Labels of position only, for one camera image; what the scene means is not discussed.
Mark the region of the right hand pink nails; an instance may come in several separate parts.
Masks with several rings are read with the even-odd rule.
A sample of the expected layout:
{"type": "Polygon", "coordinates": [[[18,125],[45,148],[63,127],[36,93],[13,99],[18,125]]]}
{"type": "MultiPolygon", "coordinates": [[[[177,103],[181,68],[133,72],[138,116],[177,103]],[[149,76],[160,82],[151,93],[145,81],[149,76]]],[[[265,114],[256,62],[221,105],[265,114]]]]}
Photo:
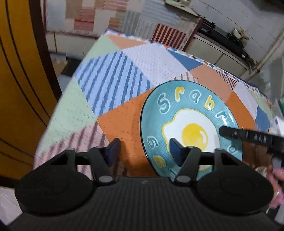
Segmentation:
{"type": "Polygon", "coordinates": [[[275,209],[283,205],[283,189],[277,180],[283,181],[283,168],[274,168],[273,166],[267,167],[266,171],[267,180],[272,184],[274,195],[270,202],[269,208],[275,209]]]}

